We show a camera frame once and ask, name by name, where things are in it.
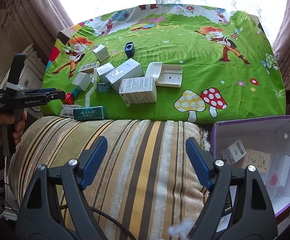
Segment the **white ornate dresser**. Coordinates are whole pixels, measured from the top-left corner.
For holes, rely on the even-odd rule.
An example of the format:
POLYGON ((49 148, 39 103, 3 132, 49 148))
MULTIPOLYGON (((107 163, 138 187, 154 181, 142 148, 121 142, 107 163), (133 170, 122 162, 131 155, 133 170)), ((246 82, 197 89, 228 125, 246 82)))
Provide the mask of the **white ornate dresser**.
MULTIPOLYGON (((19 85, 23 89, 38 89, 42 86, 46 66, 41 61, 33 44, 28 45, 23 53, 27 54, 23 70, 20 75, 19 85)), ((9 71, 0 75, 0 89, 5 89, 9 71)))

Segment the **green cartoon tablecloth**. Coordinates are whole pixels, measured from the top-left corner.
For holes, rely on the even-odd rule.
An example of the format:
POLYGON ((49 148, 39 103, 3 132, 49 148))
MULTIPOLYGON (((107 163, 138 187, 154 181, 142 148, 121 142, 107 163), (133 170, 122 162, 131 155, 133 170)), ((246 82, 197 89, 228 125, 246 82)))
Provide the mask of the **green cartoon tablecloth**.
POLYGON ((122 9, 54 44, 42 81, 109 119, 212 124, 283 115, 285 87, 252 15, 190 4, 122 9))

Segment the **beige kraft card box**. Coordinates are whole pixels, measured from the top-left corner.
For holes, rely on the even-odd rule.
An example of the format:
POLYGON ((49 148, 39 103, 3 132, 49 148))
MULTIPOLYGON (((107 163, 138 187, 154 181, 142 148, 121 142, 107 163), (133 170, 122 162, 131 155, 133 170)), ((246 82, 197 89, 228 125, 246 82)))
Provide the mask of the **beige kraft card box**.
POLYGON ((271 160, 271 155, 268 153, 247 149, 247 154, 240 159, 235 165, 235 168, 246 168, 253 165, 259 172, 268 172, 271 160))

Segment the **small silver cube box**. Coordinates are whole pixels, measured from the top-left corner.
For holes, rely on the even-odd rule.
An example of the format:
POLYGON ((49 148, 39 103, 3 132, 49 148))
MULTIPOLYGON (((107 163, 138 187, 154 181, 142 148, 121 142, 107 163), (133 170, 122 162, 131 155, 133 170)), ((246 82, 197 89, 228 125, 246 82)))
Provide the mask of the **small silver cube box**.
POLYGON ((92 50, 92 52, 94 53, 96 59, 99 62, 103 62, 104 60, 108 59, 110 57, 110 54, 108 52, 108 49, 106 48, 106 46, 100 44, 99 46, 97 46, 97 48, 94 48, 92 50))

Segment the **dark blue small box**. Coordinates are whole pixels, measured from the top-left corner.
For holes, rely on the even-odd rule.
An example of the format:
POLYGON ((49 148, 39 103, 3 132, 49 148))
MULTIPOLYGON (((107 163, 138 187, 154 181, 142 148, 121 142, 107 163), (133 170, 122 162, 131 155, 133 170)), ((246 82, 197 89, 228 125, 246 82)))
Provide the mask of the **dark blue small box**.
POLYGON ((125 47, 124 47, 124 52, 127 56, 127 58, 132 58, 135 54, 135 46, 133 42, 128 42, 126 43, 125 47))

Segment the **white barcode box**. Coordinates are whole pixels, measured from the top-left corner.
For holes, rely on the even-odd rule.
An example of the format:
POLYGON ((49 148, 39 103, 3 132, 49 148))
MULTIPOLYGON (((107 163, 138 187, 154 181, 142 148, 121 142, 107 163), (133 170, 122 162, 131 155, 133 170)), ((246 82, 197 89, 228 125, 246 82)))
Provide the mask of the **white barcode box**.
POLYGON ((224 150, 219 152, 221 159, 226 164, 235 164, 247 154, 241 140, 237 140, 224 150))

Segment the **white dental box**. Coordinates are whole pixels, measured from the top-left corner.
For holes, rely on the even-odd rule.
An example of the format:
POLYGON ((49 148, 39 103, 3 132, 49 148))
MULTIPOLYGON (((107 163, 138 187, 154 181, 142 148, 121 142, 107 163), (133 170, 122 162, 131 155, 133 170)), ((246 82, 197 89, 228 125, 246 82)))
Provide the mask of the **white dental box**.
POLYGON ((79 68, 78 72, 89 74, 89 73, 93 72, 95 68, 98 68, 99 66, 100 66, 99 61, 88 63, 88 64, 81 66, 79 68))

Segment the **white plastic case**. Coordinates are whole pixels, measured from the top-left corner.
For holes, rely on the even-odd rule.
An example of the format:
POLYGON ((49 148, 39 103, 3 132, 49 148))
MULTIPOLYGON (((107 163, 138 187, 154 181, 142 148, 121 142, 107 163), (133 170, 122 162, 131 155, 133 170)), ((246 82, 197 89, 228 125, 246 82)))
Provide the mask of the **white plastic case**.
POLYGON ((156 86, 180 88, 183 71, 181 65, 151 62, 145 76, 152 76, 156 86))

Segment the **red small object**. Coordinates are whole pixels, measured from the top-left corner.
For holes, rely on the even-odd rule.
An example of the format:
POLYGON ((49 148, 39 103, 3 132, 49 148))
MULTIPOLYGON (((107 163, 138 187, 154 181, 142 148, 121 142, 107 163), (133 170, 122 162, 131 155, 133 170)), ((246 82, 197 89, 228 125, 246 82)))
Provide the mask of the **red small object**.
POLYGON ((75 88, 71 92, 66 93, 65 98, 63 98, 61 101, 64 105, 73 105, 78 94, 79 89, 75 88))

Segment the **white box pink mark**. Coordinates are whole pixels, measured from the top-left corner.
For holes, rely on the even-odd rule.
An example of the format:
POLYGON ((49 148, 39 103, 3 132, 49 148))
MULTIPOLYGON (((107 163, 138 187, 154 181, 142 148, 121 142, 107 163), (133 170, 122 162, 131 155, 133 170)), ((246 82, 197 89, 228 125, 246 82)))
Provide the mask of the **white box pink mark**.
POLYGON ((290 156, 284 155, 272 161, 266 187, 284 187, 290 169, 290 156))

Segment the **white text-covered box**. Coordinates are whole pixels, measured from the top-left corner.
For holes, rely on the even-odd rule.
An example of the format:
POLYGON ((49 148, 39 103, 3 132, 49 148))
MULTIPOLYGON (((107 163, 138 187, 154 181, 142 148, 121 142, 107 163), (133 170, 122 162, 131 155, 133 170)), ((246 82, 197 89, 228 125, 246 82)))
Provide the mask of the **white text-covered box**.
POLYGON ((152 76, 123 79, 119 94, 126 105, 157 101, 157 89, 152 76))

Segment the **small white box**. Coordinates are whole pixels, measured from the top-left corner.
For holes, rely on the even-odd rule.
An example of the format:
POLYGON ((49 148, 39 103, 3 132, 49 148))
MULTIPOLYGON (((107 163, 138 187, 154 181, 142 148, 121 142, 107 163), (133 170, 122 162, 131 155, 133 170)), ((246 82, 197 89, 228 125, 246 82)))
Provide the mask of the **small white box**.
POLYGON ((108 62, 97 68, 97 74, 102 83, 108 83, 106 76, 114 69, 114 66, 108 62))
POLYGON ((76 86, 79 90, 86 91, 91 82, 92 79, 89 74, 79 72, 72 81, 72 84, 76 86))

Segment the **purple storage box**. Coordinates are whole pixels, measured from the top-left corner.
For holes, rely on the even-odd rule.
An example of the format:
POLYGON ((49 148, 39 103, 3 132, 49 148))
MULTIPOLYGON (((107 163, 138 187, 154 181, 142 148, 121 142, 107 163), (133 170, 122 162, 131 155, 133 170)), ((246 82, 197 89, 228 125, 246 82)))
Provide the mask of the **purple storage box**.
POLYGON ((282 233, 290 225, 290 115, 218 121, 209 141, 214 157, 257 168, 282 233))

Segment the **pink patterned curtain left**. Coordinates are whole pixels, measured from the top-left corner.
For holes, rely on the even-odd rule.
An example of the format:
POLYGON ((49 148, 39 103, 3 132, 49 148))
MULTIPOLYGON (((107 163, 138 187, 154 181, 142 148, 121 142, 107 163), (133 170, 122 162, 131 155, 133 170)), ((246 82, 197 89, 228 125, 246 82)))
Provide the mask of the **pink patterned curtain left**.
POLYGON ((60 31, 73 25, 60 0, 0 0, 0 27, 14 47, 34 44, 48 58, 60 31))

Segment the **teal small basket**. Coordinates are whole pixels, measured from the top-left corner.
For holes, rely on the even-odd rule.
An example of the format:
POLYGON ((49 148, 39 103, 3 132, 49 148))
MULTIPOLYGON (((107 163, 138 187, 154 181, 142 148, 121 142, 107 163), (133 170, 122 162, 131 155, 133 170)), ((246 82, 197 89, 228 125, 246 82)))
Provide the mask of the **teal small basket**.
POLYGON ((111 88, 111 85, 109 83, 98 83, 97 84, 97 90, 100 93, 107 93, 110 88, 111 88))

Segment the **white YSL box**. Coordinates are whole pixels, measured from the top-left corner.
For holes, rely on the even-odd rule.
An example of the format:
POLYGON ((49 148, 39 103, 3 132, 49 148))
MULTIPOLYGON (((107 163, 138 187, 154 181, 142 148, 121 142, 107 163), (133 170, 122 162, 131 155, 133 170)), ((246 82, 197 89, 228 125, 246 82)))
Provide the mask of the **white YSL box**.
POLYGON ((105 77, 112 85, 112 88, 118 93, 123 79, 141 77, 143 68, 141 64, 130 58, 118 67, 110 71, 105 77))

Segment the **small white open box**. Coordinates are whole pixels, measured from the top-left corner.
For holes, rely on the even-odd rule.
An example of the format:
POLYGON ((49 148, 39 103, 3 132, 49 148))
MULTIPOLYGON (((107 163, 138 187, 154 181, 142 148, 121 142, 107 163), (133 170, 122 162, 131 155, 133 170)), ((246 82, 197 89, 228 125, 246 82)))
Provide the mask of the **small white open box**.
POLYGON ((114 69, 114 66, 108 62, 97 68, 97 74, 102 83, 108 83, 106 76, 114 69))

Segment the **striped sofa cushion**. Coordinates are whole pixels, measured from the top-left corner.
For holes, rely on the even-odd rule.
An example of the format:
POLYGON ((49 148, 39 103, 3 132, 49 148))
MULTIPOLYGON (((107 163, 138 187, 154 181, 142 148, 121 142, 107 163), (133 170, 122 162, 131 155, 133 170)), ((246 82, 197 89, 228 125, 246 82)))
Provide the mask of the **striped sofa cushion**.
POLYGON ((89 206, 122 223, 136 239, 184 239, 170 228, 193 225, 208 198, 185 150, 190 137, 206 148, 206 134, 190 122, 43 117, 25 132, 9 166, 16 200, 22 201, 39 164, 64 165, 101 136, 108 150, 84 192, 89 206))

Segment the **white long box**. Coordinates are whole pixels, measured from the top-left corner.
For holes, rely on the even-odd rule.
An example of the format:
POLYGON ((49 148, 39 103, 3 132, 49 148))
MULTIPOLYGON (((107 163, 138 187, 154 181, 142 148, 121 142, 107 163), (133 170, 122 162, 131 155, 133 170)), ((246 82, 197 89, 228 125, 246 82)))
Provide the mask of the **white long box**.
POLYGON ((62 105, 61 106, 61 111, 60 111, 60 116, 64 118, 74 118, 73 111, 75 109, 82 108, 80 105, 62 105))

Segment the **teal toothpaste box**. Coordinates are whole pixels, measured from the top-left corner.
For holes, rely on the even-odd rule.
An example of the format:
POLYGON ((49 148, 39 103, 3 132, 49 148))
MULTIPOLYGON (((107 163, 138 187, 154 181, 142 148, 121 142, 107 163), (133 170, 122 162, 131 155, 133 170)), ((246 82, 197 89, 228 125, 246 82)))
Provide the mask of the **teal toothpaste box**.
POLYGON ((78 121, 105 120, 107 116, 106 107, 95 106, 76 108, 73 110, 73 116, 74 119, 78 121))

